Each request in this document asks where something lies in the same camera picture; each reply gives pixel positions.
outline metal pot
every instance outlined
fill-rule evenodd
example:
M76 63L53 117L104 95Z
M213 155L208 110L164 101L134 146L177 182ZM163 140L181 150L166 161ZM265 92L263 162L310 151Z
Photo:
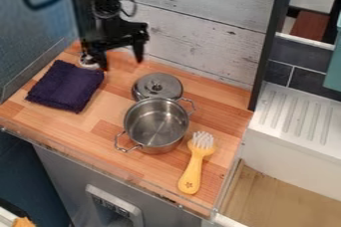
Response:
M148 98L165 98L178 101L182 97L182 83L166 73L151 73L138 79L132 87L135 101Z
M115 136L115 149L121 152L139 149L153 154L174 149L188 129L189 116L195 111L193 101L181 100L191 103L190 113L177 102L162 98L149 98L133 105L125 116L125 130ZM119 147L119 137L125 133L136 144L132 148Z

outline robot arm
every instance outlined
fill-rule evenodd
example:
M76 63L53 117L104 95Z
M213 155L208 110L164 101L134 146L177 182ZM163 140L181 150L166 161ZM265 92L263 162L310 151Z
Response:
M46 8L58 0L33 4L24 0L33 9ZM143 60L144 45L149 40L148 24L124 20L121 15L135 15L137 4L134 0L133 12L129 14L122 7L123 0L72 0L83 55L81 64L86 68L107 68L106 51L132 46L138 62Z

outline wooden countertop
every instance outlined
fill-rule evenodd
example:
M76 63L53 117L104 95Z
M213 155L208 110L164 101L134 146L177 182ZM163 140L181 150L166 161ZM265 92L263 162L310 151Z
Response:
M57 59L76 64L79 49L76 43ZM128 55L108 54L110 70L82 113L54 110L24 100L50 64L0 106L0 124L58 153L207 214L204 209L213 208L251 117L246 110L250 92L151 61L138 65ZM134 103L131 87L136 79L154 72L178 77L184 96L194 100L197 111L190 117L187 135L176 150L159 155L121 153L114 149L113 138L123 130L125 113ZM212 133L218 150L203 164L199 192L185 195L177 190L176 184L190 158L186 142L198 130ZM132 143L123 136L122 145L128 147Z

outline pot lid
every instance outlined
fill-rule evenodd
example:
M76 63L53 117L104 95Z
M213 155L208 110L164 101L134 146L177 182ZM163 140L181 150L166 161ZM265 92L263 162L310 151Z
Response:
M152 73L135 82L133 95L136 100L165 98L176 101L182 96L182 84L172 75Z

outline whitewashed wood wall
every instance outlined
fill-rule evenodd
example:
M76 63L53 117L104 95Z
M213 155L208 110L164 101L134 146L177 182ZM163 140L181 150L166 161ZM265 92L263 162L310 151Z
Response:
M160 62L251 89L273 0L137 0Z

